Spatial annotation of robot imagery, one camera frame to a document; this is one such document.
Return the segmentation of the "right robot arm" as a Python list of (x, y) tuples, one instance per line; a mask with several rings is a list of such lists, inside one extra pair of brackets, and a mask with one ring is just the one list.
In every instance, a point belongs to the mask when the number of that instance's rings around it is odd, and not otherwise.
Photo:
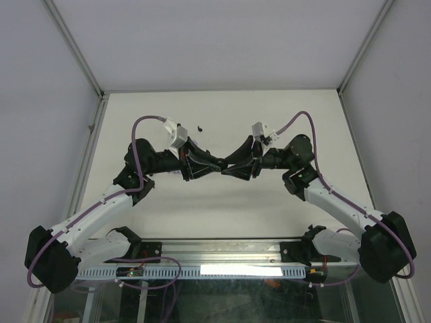
[(225, 158), (223, 175), (242, 180), (259, 176), (261, 170), (284, 170), (282, 180), (288, 192), (300, 200), (323, 210), (346, 232), (336, 232), (325, 226), (309, 227), (302, 236), (301, 252), (308, 260), (320, 256), (335, 256), (359, 265), (370, 278), (386, 283), (400, 277), (406, 266), (414, 274), (417, 256), (404, 218), (392, 211), (378, 210), (349, 200), (337, 192), (312, 166), (312, 142), (306, 135), (295, 136), (283, 149), (263, 149), (252, 136)]

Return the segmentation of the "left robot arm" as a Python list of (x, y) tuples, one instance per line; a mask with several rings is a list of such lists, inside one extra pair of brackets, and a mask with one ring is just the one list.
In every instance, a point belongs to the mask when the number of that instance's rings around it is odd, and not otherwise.
[[(39, 225), (28, 238), (24, 261), (31, 287), (46, 287), (59, 293), (78, 273), (106, 261), (139, 262), (143, 256), (141, 238), (126, 226), (106, 236), (92, 236), (116, 216), (130, 211), (154, 188), (151, 175), (179, 171), (184, 180), (194, 180), (227, 168), (227, 162), (204, 151), (191, 139), (177, 153), (157, 152), (146, 139), (136, 139), (125, 156), (125, 167), (102, 195), (83, 211), (45, 229)], [(39, 284), (31, 279), (36, 277)]]

